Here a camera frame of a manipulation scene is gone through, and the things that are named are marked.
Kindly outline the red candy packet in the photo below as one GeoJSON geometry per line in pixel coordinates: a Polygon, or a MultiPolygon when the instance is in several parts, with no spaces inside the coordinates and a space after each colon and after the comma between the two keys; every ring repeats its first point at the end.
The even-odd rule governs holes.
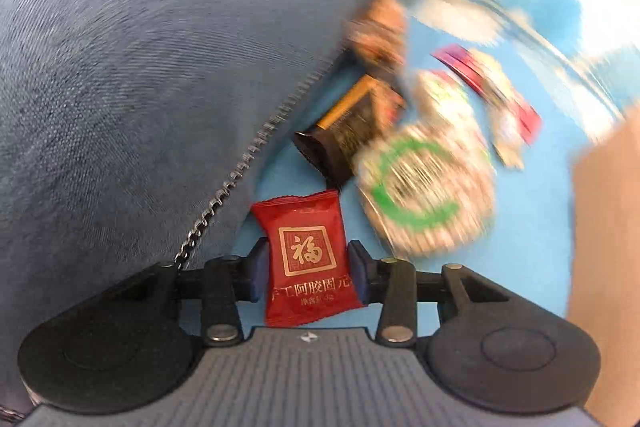
{"type": "Polygon", "coordinates": [[[256,202],[270,247],[265,323],[296,327],[359,309],[335,190],[256,202]]]}

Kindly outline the clear bag brown snacks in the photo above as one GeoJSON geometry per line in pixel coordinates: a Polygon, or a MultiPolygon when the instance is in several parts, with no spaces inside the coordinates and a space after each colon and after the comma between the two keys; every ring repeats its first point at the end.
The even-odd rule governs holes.
{"type": "Polygon", "coordinates": [[[346,38],[369,68],[399,72],[405,66],[408,17],[399,0],[366,0],[346,25],[346,38]]]}

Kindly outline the green mixed-grain snack bag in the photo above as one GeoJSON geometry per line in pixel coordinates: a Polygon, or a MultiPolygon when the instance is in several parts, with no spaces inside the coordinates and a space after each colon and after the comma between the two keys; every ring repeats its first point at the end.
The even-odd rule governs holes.
{"type": "Polygon", "coordinates": [[[495,169],[463,87],[421,70],[418,117],[357,156],[362,208],[393,256],[432,257],[475,242],[495,217],[495,169]]]}

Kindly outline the black gold snack packet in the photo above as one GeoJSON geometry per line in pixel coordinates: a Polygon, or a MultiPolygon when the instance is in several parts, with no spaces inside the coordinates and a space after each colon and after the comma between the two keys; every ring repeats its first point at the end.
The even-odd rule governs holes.
{"type": "Polygon", "coordinates": [[[327,188],[341,190],[360,150],[392,131],[406,106],[395,81],[364,75],[314,124],[296,131],[293,143],[327,188]]]}

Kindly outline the open cardboard box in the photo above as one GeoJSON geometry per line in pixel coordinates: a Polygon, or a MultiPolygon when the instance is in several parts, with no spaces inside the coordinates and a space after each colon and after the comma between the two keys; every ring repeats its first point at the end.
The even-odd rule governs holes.
{"type": "Polygon", "coordinates": [[[639,107],[573,169],[575,254],[567,316],[591,335],[601,372],[587,410],[639,424],[639,107]]]}

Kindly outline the yellow snack bar wrapper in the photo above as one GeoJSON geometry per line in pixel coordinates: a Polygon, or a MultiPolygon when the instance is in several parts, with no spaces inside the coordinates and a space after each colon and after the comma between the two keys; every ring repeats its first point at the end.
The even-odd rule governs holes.
{"type": "Polygon", "coordinates": [[[495,57],[478,49],[470,49],[469,56],[475,72],[480,76],[492,146],[504,167],[522,171],[525,145],[520,127],[522,97],[495,57]]]}

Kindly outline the red flat snack packet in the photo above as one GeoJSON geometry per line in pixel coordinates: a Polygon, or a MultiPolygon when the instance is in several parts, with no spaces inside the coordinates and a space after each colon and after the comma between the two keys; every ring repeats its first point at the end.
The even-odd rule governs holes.
{"type": "Polygon", "coordinates": [[[541,117],[503,72],[500,63],[478,49],[465,49],[458,44],[444,46],[432,53],[437,61],[460,77],[485,102],[505,105],[518,122],[518,134],[532,145],[541,128],[541,117]]]}

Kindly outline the blue fan-pattern sofa cover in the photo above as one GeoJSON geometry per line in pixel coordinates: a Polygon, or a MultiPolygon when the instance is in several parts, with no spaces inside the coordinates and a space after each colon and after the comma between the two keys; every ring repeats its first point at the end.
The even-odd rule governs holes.
{"type": "Polygon", "coordinates": [[[578,126],[605,122],[620,101],[594,84],[626,72],[639,50],[590,57],[582,46],[586,0],[363,0],[324,74],[300,82],[268,118],[172,260],[181,283],[193,251],[239,200],[238,186],[279,131],[326,178],[316,195],[258,202],[268,239],[255,270],[236,259],[238,294],[265,298],[270,326],[293,327],[362,308],[382,294],[349,257],[338,193],[356,186],[369,225],[393,256],[414,260],[454,251],[495,219],[492,163],[523,168],[541,134],[524,81],[488,53],[503,32],[561,66],[548,91],[578,126]],[[307,130],[294,121],[316,103],[324,76],[347,63],[360,78],[307,130]]]}

